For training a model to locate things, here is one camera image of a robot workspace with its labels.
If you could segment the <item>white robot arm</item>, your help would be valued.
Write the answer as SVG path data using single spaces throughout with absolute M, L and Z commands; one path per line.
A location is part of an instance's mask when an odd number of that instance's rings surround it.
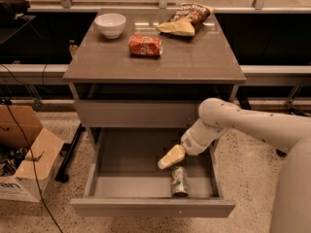
M 165 169 L 185 156 L 199 155 L 234 128 L 287 156 L 276 186 L 269 233 L 311 233 L 311 118 L 243 110 L 218 98 L 204 100 L 198 120 L 181 143 L 158 162 Z

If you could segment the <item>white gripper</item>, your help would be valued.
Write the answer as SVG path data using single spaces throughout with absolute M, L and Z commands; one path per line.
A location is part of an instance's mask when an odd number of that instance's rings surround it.
M 185 155 L 199 155 L 211 144 L 220 139 L 228 130 L 227 127 L 213 126 L 199 118 L 182 136 L 181 145 L 175 145 L 158 162 L 158 168 L 163 170 L 182 161 Z

